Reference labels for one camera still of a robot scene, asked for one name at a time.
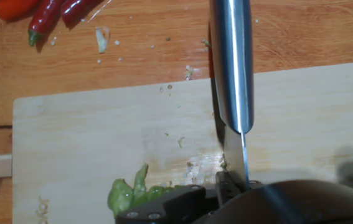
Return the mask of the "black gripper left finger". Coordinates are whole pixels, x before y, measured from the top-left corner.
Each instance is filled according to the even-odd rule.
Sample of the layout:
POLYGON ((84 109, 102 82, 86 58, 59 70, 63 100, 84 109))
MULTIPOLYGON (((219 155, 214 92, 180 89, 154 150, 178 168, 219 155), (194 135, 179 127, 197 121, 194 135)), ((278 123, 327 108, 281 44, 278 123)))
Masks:
POLYGON ((218 198, 214 189, 187 185, 119 213, 115 218, 115 223, 203 223, 218 208, 218 198))

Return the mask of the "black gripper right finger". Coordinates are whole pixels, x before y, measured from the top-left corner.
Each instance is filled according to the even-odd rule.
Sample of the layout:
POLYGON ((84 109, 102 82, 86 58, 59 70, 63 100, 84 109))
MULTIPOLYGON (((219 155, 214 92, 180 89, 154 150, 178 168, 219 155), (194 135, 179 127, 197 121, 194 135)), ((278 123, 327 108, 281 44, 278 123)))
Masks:
POLYGON ((215 178, 215 192, 217 194, 217 200, 220 206, 225 205, 228 201, 236 198, 240 194, 244 194, 250 190, 264 186, 264 184, 260 181, 251 180, 249 181, 249 188, 243 190, 241 186, 238 186, 238 184, 232 180, 228 172, 224 171, 217 172, 215 178))

